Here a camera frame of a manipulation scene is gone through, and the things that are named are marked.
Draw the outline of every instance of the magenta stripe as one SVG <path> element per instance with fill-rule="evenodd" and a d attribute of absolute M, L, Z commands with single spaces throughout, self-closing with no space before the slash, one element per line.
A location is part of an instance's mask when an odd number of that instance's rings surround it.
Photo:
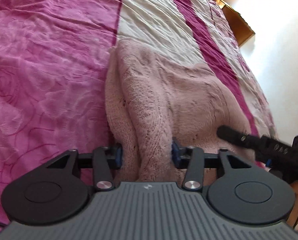
<path fill-rule="evenodd" d="M 173 0 L 181 14 L 183 14 L 186 24 L 193 31 L 193 37 L 199 45 L 200 51 L 209 65 L 214 71 L 217 78 L 230 89 L 236 97 L 243 113 L 249 120 L 251 132 L 253 135 L 258 135 L 257 127 L 255 126 L 254 117 L 251 114 L 242 92 L 240 90 L 239 81 L 228 64 L 224 54 L 220 51 L 217 44 L 213 41 L 208 31 L 206 24 L 196 15 L 193 9 L 191 0 Z"/>

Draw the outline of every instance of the wooden furniture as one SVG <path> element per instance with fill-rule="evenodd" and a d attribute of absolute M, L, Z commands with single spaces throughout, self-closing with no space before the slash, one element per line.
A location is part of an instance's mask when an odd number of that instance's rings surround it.
<path fill-rule="evenodd" d="M 249 38 L 255 35 L 255 32 L 250 28 L 250 26 L 245 22 L 241 15 L 236 12 L 230 5 L 228 5 L 224 0 L 213 0 L 222 9 L 229 26 L 238 42 L 241 46 Z"/>

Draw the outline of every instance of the silver screw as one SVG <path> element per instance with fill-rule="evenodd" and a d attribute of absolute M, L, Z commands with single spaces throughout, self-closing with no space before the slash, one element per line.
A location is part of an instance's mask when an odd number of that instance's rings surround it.
<path fill-rule="evenodd" d="M 110 181 L 102 180 L 99 181 L 96 186 L 100 189 L 109 189 L 112 187 L 112 183 Z"/>
<path fill-rule="evenodd" d="M 187 181 L 184 186 L 188 189 L 196 189 L 198 187 L 200 187 L 200 183 L 195 181 L 195 180 L 190 180 L 190 181 Z"/>

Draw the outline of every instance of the gray gripper base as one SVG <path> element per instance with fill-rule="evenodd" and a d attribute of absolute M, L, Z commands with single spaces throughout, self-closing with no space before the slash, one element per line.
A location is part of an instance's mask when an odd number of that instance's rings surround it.
<path fill-rule="evenodd" d="M 51 226 L 12 222 L 0 240 L 298 240 L 283 222 L 253 227 L 230 222 L 199 193 L 175 182 L 122 182 L 95 194 L 78 215 Z"/>

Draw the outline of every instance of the bedspread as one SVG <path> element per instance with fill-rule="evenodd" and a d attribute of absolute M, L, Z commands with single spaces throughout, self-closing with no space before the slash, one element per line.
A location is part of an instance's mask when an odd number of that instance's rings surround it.
<path fill-rule="evenodd" d="M 0 0 L 0 196 L 57 154 L 109 143 L 108 49 L 133 38 L 178 64 L 206 63 L 253 134 L 274 128 L 225 17 L 210 0 Z M 90 182 L 91 172 L 83 179 Z M 0 221 L 8 218 L 0 203 Z"/>

